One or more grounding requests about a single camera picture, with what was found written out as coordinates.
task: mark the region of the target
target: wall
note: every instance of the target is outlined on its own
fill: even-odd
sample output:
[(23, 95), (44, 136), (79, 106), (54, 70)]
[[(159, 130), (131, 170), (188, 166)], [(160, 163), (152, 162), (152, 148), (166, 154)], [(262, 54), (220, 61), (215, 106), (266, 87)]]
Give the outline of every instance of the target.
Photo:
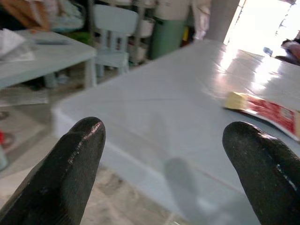
[(205, 38), (223, 42), (240, 0), (212, 0), (210, 28)]

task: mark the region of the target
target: plastic table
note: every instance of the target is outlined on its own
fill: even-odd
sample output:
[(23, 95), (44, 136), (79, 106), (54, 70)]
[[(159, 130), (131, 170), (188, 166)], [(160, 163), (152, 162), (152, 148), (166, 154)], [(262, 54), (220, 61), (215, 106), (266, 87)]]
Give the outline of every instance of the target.
[(101, 162), (164, 207), (202, 225), (259, 222), (222, 146), (224, 128), (246, 121), (299, 144), (261, 120), (222, 108), (230, 91), (300, 109), (300, 67), (204, 40), (62, 100), (58, 137), (78, 120), (103, 120)]
[[(53, 72), (85, 62), (85, 87), (96, 86), (94, 57), (96, 50), (76, 40), (53, 32), (30, 34), (21, 30), (18, 34), (25, 37), (35, 54), (33, 61), (0, 63), (0, 89), (45, 76), (46, 83), (54, 86)], [(67, 40), (68, 45), (36, 45), (35, 39)]]

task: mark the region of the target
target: red and white packaging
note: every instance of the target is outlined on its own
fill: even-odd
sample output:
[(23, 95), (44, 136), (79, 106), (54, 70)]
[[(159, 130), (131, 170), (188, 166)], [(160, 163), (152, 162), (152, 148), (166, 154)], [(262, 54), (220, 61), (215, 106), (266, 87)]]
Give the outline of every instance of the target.
[(298, 110), (289, 109), (257, 96), (237, 92), (228, 94), (224, 107), (241, 110), (266, 120), (294, 140), (300, 141), (300, 112)]

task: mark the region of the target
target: green container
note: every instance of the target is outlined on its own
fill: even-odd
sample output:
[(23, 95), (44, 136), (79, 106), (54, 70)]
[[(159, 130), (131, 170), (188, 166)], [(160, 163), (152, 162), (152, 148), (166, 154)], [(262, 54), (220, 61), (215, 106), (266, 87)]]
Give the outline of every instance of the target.
[(157, 59), (180, 47), (185, 21), (162, 20), (155, 18), (150, 58)]

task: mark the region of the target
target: person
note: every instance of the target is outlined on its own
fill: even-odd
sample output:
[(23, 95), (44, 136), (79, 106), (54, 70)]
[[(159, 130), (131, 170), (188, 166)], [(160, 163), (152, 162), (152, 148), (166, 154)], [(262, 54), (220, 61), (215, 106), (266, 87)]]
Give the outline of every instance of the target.
[(58, 0), (1, 0), (0, 3), (31, 30), (50, 31), (51, 23), (62, 13)]

